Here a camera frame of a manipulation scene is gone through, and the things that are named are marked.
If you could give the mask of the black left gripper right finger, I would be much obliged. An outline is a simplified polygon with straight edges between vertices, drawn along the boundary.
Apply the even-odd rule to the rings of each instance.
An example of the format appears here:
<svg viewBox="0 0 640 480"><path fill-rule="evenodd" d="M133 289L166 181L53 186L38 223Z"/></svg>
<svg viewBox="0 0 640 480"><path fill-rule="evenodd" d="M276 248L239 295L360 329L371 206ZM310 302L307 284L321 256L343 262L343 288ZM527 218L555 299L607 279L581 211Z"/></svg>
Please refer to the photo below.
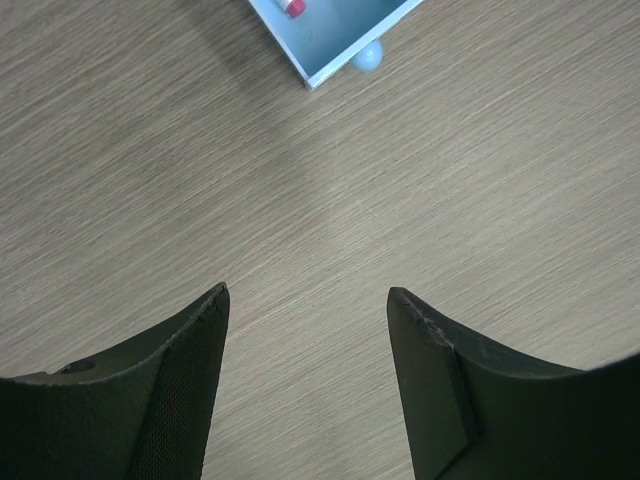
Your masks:
<svg viewBox="0 0 640 480"><path fill-rule="evenodd" d="M387 318L418 479L635 479L639 358L579 370L394 287Z"/></svg>

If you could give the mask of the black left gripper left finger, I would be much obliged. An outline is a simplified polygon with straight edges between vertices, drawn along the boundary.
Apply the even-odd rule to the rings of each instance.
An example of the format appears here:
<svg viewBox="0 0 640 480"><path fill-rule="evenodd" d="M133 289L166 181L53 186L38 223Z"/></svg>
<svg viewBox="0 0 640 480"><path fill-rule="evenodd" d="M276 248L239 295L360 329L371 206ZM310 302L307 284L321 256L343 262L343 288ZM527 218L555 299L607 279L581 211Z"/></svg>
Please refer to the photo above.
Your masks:
<svg viewBox="0 0 640 480"><path fill-rule="evenodd" d="M200 478L229 313L219 283L57 372L2 379L2 478Z"/></svg>

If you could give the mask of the light blue drawer box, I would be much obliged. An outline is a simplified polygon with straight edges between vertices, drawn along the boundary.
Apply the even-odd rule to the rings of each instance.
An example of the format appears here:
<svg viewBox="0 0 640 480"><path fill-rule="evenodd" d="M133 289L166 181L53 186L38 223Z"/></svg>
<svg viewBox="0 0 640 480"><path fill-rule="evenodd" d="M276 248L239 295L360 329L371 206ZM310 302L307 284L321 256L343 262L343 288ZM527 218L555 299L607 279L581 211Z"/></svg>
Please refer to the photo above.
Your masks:
<svg viewBox="0 0 640 480"><path fill-rule="evenodd" d="M288 1L250 3L309 90L350 63L361 72L383 57L380 38L411 13L418 1L305 1L291 16Z"/></svg>

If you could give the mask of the pink capped white marker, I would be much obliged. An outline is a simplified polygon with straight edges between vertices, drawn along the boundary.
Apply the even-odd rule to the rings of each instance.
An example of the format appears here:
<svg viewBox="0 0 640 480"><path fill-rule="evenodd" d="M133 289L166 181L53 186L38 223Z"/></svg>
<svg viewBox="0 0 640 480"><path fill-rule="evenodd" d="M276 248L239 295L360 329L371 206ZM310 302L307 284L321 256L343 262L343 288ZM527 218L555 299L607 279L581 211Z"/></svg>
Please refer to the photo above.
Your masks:
<svg viewBox="0 0 640 480"><path fill-rule="evenodd" d="M276 0L276 4L290 18L299 17L306 9L304 0Z"/></svg>

